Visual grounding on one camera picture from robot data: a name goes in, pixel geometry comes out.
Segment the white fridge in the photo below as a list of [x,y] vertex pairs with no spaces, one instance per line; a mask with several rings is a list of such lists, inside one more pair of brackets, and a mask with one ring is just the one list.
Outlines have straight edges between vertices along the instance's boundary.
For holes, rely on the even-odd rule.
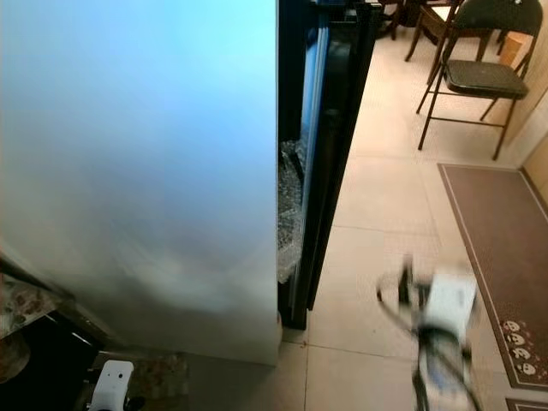
[[277,363],[277,0],[3,0],[1,239],[118,342]]

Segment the black fridge door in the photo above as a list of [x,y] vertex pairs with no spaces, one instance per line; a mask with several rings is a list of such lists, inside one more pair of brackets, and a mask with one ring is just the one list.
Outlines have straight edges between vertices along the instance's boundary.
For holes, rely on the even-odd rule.
[[384,9],[368,0],[277,0],[277,149],[300,140],[304,160],[304,251],[278,283],[279,321],[304,330],[359,120]]

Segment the floral patterned cloth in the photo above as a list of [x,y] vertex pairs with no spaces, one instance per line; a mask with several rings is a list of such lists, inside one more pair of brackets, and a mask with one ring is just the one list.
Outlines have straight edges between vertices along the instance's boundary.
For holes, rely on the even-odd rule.
[[54,312],[63,298],[38,285],[3,275],[3,311],[0,314],[0,383],[15,379],[30,363],[32,354],[22,332],[28,326]]

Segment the clear bubble wrap sheet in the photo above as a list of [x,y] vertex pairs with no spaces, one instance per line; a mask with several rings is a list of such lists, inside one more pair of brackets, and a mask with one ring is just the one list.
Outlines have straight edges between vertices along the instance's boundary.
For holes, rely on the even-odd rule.
[[277,280],[286,284],[297,273],[304,251],[304,160],[300,140],[279,142],[277,164]]

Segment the dark wooden chair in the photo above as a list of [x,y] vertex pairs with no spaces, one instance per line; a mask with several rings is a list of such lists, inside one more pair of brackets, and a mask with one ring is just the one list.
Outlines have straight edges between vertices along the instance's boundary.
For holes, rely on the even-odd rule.
[[381,8],[395,5],[395,11],[388,17],[388,26],[384,33],[394,39],[398,27],[414,28],[414,39],[408,47],[406,60],[414,55],[416,45],[423,35],[435,44],[439,51],[444,47],[446,28],[450,17],[456,12],[463,0],[371,0]]

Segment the black folding chair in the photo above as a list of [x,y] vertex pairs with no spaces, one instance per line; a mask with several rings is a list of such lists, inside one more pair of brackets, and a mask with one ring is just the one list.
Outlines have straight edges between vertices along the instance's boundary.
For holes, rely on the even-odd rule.
[[[513,70],[504,63],[483,62],[483,60],[461,60],[451,58],[456,35],[465,30],[501,30],[531,36],[531,50],[535,50],[537,36],[543,26],[544,9],[540,0],[463,0],[447,20],[449,27],[443,31],[445,45],[438,55],[438,65],[424,90],[431,97],[424,121],[418,150],[426,143],[427,130],[431,122],[441,120],[433,114],[438,95],[490,99],[510,99],[512,105],[529,94],[525,77],[528,63],[521,63],[521,69]],[[443,92],[441,86],[449,90]]]

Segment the brown mat with paw prints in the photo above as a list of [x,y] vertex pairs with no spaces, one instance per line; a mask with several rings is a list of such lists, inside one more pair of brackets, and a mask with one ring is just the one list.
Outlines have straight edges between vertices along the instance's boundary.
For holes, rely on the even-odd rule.
[[548,392],[548,205],[518,170],[438,171],[509,383]]

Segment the brown cardboard box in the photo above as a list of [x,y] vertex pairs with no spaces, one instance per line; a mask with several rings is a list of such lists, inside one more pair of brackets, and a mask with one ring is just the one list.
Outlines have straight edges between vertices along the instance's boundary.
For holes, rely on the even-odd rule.
[[540,40],[532,35],[507,32],[498,35],[498,62],[521,72],[532,65],[531,72],[548,67],[548,40]]

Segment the brown bordered door mat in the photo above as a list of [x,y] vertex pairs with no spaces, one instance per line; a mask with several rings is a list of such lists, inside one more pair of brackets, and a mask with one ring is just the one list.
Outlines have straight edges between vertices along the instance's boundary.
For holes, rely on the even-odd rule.
[[508,411],[548,411],[548,401],[506,398]]

